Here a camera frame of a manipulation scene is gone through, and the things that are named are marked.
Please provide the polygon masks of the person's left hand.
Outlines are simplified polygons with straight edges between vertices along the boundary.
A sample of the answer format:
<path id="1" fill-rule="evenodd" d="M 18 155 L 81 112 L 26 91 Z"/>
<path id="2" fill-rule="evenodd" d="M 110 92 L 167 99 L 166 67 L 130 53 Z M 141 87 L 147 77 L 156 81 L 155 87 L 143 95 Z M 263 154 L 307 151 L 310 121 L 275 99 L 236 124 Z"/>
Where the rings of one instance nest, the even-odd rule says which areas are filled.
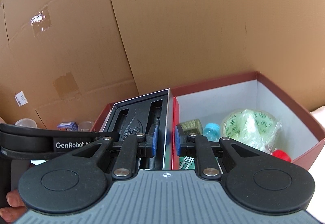
<path id="1" fill-rule="evenodd" d="M 27 208 L 24 205 L 17 189 L 10 191 L 6 196 L 6 199 L 9 206 L 6 208 L 1 208 L 1 218 L 3 218 L 6 223 L 13 223 L 26 213 Z"/>

